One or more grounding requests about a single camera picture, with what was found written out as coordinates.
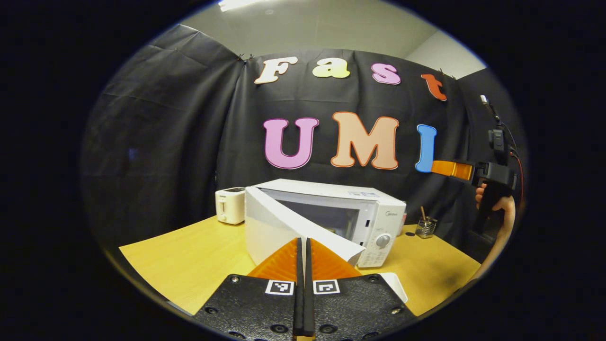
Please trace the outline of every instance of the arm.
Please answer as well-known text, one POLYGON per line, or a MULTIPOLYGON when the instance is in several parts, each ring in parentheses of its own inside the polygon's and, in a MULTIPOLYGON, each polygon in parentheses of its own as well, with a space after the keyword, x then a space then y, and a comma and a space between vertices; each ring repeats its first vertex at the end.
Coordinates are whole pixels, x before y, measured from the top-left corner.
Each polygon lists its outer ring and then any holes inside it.
MULTIPOLYGON (((486 188, 486 184, 482 184, 481 187, 478 187, 476 189, 476 201, 478 203, 480 202, 480 200, 482 200, 484 188, 486 188)), ((490 268, 494 261, 499 257, 499 254, 501 254, 501 251, 503 251, 503 249, 505 248, 505 244, 507 244, 507 241, 511 236, 511 231, 513 230, 513 222, 516 218, 516 204, 513 200, 513 197, 502 197, 493 207, 493 211, 498 211, 500 209, 503 209, 505 211, 503 225, 497 233, 496 240, 494 241, 494 245, 492 249, 490 249, 488 256, 486 256, 486 259, 480 265, 478 271, 473 274, 469 281, 478 279, 479 277, 482 277, 484 273, 486 273, 486 270, 490 268)))

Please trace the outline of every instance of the open microwave door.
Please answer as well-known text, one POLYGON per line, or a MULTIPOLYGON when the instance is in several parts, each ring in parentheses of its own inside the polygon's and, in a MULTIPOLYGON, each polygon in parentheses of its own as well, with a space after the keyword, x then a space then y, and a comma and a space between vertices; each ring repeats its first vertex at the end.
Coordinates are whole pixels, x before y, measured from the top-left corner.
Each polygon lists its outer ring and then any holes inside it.
POLYGON ((256 265, 298 237, 304 243, 307 238, 317 240, 352 266, 366 249, 306 219, 259 188, 246 187, 244 200, 246 247, 256 265))

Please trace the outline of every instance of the black border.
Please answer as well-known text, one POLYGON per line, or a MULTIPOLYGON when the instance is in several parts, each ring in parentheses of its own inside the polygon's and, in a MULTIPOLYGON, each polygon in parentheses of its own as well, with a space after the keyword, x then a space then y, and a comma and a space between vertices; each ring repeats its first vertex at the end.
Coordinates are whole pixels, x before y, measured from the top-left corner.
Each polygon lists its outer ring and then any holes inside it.
MULTIPOLYGON (((14 220, 4 236, 8 270, 16 273, 9 276, 14 283, 7 285, 12 290, 4 320, 17 338, 211 336, 159 308, 112 268, 84 228, 78 186, 82 128, 108 78, 139 46, 200 4, 3 3, 8 18, 6 85, 9 104, 14 103, 6 108, 4 121, 9 141, 6 208, 14 220)), ((586 186, 565 180, 580 174, 599 178, 595 168, 578 169, 583 158, 597 158, 601 148, 590 139, 598 130, 588 106, 595 98, 588 78, 599 69, 596 33, 602 8, 591 1, 405 4, 469 46, 510 91, 529 132, 533 188, 521 228, 494 270, 398 337, 511 339, 567 333, 598 339, 599 314, 584 314, 591 310, 581 306, 598 297, 592 288, 604 286, 589 267, 593 254, 584 251, 581 262, 578 253, 573 255, 581 245, 567 229, 574 220, 564 220, 554 210, 591 209, 591 200, 583 205, 574 200, 588 192, 586 186), (566 168, 562 160, 574 165, 566 168), (575 197, 563 194, 569 192, 575 197)), ((588 250, 590 245, 585 240, 581 246, 588 250)))

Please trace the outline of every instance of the pen holder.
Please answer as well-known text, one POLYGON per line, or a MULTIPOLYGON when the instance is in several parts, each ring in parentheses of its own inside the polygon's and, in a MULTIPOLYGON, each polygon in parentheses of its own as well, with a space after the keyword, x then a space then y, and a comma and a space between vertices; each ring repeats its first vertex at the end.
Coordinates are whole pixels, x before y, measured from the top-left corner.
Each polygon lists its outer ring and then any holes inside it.
POLYGON ((420 219, 416 228, 416 235, 421 238, 431 238, 436 230, 438 221, 431 217, 426 217, 425 220, 420 219))

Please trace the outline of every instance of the pink letter u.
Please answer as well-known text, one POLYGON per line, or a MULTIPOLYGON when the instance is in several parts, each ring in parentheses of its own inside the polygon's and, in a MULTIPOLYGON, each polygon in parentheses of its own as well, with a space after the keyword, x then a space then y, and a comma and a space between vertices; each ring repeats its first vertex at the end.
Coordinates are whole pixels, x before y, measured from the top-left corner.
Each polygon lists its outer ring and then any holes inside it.
POLYGON ((274 167, 296 169, 304 166, 311 158, 313 129, 320 124, 316 118, 300 118, 295 121, 299 127, 299 151, 296 155, 288 156, 282 152, 282 134, 288 126, 288 121, 282 118, 267 120, 265 127, 265 158, 274 167))

